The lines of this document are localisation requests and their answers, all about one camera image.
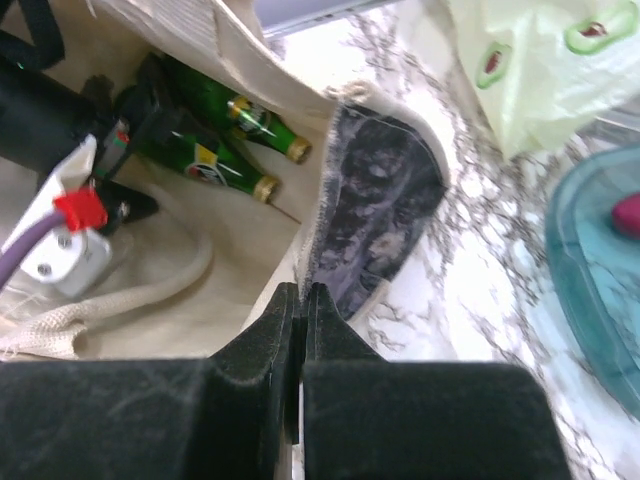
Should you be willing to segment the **purple sweet potato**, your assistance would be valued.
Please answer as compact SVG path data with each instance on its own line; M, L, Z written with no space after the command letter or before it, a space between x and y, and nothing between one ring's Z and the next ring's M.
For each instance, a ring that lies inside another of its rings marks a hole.
M620 200L611 211L612 223L616 230L629 237L640 236L640 193Z

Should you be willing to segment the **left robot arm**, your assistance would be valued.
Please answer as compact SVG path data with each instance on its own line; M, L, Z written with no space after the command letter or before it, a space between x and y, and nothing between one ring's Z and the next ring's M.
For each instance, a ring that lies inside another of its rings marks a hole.
M46 1L18 4L31 35L24 41L1 34L1 155L48 176L87 136L97 141L90 180L106 208L100 227L110 235L123 223L155 214L149 195L114 182L126 160L145 146L160 147L168 158L171 140L190 136L214 151L219 136L205 128L179 102L159 57L150 53L136 72L135 85L118 100L102 75L75 92L45 75L65 57L61 31Z

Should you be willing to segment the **beige canvas tote bag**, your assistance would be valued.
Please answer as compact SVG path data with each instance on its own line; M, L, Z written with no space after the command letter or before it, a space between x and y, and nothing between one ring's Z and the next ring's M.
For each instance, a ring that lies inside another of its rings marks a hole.
M279 180L268 204L131 156L114 181L159 210L99 232L112 259L78 297L20 270L1 284L3 361L205 357L281 284L298 302L323 284L344 318L376 302L449 184L422 117L368 81L315 89L267 48L250 1L46 2L65 57L44 73L69 89L102 75L116 100L148 54L168 55L278 114L312 151L296 164L204 121ZM1 247L48 176L1 155Z

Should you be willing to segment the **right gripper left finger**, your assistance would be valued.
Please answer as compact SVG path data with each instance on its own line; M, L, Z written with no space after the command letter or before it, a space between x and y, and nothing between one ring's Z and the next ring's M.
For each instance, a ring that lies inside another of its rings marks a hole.
M1 368L5 479L288 479L298 291L207 358Z

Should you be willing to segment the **green glass bottle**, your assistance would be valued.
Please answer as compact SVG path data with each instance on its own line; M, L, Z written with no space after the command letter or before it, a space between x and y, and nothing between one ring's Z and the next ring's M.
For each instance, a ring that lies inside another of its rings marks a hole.
M158 98L148 85L132 85L114 107L141 141L134 153L186 177L229 187L268 204L279 180L246 158L222 134L199 119L174 92Z
M300 164L312 144L281 117L220 82L165 55L162 66L188 108L201 120L238 139L266 146Z

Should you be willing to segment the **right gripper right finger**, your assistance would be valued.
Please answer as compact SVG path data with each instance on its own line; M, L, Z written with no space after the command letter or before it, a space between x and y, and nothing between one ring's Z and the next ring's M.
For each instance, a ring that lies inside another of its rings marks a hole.
M547 395L496 362L391 362L307 300L304 473L309 479L567 479Z

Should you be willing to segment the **green plastic grocery bag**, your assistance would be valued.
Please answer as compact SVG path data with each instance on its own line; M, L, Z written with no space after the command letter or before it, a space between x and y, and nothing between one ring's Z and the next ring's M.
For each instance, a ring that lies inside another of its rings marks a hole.
M450 1L463 69L505 158L553 150L639 93L636 1Z

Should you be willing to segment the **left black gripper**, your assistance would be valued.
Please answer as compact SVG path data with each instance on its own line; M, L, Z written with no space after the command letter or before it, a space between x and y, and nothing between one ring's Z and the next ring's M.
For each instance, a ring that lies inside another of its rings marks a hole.
M220 146L220 135L205 127L179 101L160 58L148 55L137 72L137 83L115 100L114 118L125 127L117 133L93 167L97 191L106 207L108 220L99 229L113 234L121 225L145 219L159 210L149 194L114 181L116 173L131 156L178 164L177 143L201 144L211 151Z

